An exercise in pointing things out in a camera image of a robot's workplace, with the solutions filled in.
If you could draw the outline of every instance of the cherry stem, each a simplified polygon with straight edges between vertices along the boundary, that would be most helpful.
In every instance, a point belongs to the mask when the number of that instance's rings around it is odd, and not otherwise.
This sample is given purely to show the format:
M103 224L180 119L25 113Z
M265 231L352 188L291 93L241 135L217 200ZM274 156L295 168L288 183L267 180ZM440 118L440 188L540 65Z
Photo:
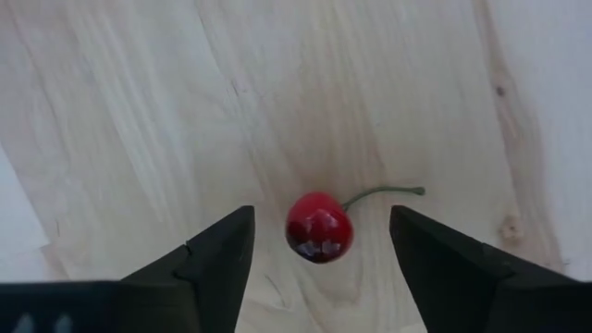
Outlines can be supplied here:
M348 200L347 202L342 204L341 207L343 207L343 210L347 212L350 209L350 207L352 207L353 204L357 203L358 201L362 200L363 198L367 197L368 195L371 195L371 194L374 194L377 192L382 192L382 191L406 192L406 193L412 193L412 194L416 194L416 195L425 195L426 194L426 188L424 188L424 187L405 188L405 187L398 187L398 186L378 186L378 187L363 191L359 194L356 194L355 196L353 196L353 198L351 198L350 200Z

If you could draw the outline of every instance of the wood knot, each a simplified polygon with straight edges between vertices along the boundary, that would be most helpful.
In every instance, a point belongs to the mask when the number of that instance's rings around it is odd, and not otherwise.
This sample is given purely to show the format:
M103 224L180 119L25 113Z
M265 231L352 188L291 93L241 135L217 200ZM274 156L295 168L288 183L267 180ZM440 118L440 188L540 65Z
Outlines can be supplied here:
M519 219L516 216L506 216L499 226L501 239L510 245L517 245L524 238L524 231L519 226Z

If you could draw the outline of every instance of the wooden surface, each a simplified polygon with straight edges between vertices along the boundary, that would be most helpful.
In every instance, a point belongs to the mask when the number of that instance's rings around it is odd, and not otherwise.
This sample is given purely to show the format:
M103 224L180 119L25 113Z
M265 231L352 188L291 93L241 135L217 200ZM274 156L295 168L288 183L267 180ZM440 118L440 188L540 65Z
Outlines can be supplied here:
M586 0L3 0L0 279L121 278L242 204L237 332L423 332L388 236L407 204L592 278ZM350 252L284 216L347 200Z

